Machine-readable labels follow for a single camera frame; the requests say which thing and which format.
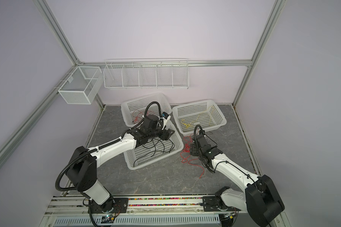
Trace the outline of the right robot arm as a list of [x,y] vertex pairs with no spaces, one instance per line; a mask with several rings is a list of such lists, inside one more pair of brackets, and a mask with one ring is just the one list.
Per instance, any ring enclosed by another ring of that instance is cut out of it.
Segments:
[[285,210],[273,180],[267,175],[259,176],[236,164],[217,146],[211,146],[208,138],[202,127],[196,125],[190,154],[197,157],[209,172],[220,172],[240,188],[240,192],[229,187],[217,191],[215,207],[220,210],[233,207],[246,211],[258,226],[269,226]]

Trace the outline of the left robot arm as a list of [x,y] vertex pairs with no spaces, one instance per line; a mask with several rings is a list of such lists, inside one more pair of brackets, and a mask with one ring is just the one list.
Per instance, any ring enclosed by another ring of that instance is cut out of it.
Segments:
[[158,115],[148,114],[152,105],[160,106],[156,101],[151,102],[145,108],[143,119],[125,130],[119,138],[92,148],[78,147],[58,175],[55,182],[56,190],[78,191],[90,202],[97,204],[101,212],[112,211],[115,205],[114,197],[99,182],[97,169],[117,155],[143,146],[151,139],[167,141],[175,133],[174,130],[166,128],[171,118],[168,113],[159,109]]

